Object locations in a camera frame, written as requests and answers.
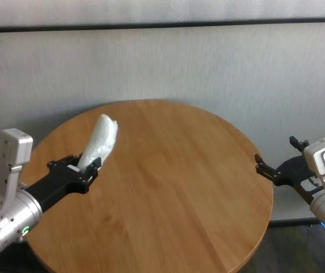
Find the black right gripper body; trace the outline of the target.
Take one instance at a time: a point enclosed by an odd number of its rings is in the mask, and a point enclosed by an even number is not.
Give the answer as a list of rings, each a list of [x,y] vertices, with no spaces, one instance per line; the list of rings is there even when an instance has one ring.
[[[323,189],[318,186],[312,190],[305,190],[301,183],[305,180],[316,179],[316,174],[311,171],[303,155],[293,157],[283,162],[274,173],[274,185],[287,185],[292,187],[305,202],[310,205],[314,199],[313,195]]]

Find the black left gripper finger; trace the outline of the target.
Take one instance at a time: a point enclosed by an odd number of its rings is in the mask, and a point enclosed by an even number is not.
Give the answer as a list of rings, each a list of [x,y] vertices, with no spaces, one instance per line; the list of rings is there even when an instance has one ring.
[[[66,164],[66,165],[72,165],[72,166],[75,166],[77,167],[79,161],[80,161],[80,158],[83,154],[79,154],[79,155],[68,155],[64,158],[62,158],[61,162]]]
[[[89,166],[87,166],[87,170],[85,173],[85,179],[88,185],[91,185],[94,180],[98,177],[98,171],[102,166],[101,158],[97,157]]]

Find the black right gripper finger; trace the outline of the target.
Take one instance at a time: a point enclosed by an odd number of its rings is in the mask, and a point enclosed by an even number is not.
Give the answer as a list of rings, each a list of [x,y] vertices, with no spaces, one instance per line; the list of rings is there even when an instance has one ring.
[[[309,146],[308,140],[304,140],[303,142],[300,142],[296,137],[290,136],[289,138],[290,144],[297,149],[298,151],[304,151],[304,149]]]
[[[256,172],[265,177],[266,179],[270,180],[275,186],[281,186],[281,170],[280,168],[272,168],[271,166],[267,165],[262,157],[259,154],[255,154],[254,159],[256,161]]]

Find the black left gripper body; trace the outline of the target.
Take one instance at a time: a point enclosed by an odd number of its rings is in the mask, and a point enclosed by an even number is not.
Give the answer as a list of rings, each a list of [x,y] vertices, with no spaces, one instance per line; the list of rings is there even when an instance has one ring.
[[[43,213],[71,193],[86,194],[89,191],[90,185],[85,179],[87,169],[82,172],[61,160],[48,162],[49,173],[25,190],[38,202]]]

